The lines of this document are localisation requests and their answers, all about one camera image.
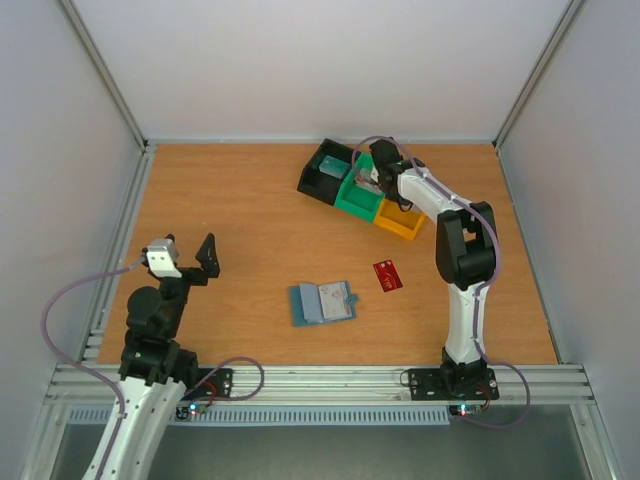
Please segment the red VIP card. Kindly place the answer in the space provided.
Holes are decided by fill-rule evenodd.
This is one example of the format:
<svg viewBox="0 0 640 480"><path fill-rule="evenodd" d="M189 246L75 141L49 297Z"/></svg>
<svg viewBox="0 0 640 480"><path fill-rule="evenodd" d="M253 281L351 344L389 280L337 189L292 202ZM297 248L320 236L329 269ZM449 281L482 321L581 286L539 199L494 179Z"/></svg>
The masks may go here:
<svg viewBox="0 0 640 480"><path fill-rule="evenodd" d="M382 290L385 293L401 289L403 283L392 260L384 260L373 264L373 269Z"/></svg>

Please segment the teal card holder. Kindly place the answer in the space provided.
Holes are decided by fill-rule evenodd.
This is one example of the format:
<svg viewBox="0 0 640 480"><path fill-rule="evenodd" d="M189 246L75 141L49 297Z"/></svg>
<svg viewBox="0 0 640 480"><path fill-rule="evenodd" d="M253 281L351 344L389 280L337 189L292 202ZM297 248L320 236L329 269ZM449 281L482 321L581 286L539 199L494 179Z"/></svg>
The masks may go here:
<svg viewBox="0 0 640 480"><path fill-rule="evenodd" d="M294 327L319 326L357 317L359 297L348 281L324 284L302 282L288 288Z"/></svg>

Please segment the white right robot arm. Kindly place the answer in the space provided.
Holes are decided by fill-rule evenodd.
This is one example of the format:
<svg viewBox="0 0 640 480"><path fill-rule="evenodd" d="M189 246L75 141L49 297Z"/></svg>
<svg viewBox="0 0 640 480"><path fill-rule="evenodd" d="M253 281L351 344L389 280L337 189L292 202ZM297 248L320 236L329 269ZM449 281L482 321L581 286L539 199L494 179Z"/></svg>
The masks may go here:
<svg viewBox="0 0 640 480"><path fill-rule="evenodd" d="M372 181L385 197L417 208L436 226L435 263L449 292L449 330L434 376L436 393L451 400L474 394L497 399L483 340L486 297L501 266L492 207L454 193L390 137L375 136L369 152Z"/></svg>

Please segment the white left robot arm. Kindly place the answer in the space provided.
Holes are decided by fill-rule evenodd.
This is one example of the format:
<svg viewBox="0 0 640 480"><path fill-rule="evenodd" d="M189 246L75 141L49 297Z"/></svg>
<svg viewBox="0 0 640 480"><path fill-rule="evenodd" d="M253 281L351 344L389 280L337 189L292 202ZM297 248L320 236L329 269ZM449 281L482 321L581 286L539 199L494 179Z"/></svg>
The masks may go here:
<svg viewBox="0 0 640 480"><path fill-rule="evenodd" d="M197 354L181 348L176 336L190 290L220 274L215 236L205 236L197 267L177 264L171 234L154 240L143 255L158 284L128 298L118 394L86 479L146 479L177 403L201 386Z"/></svg>

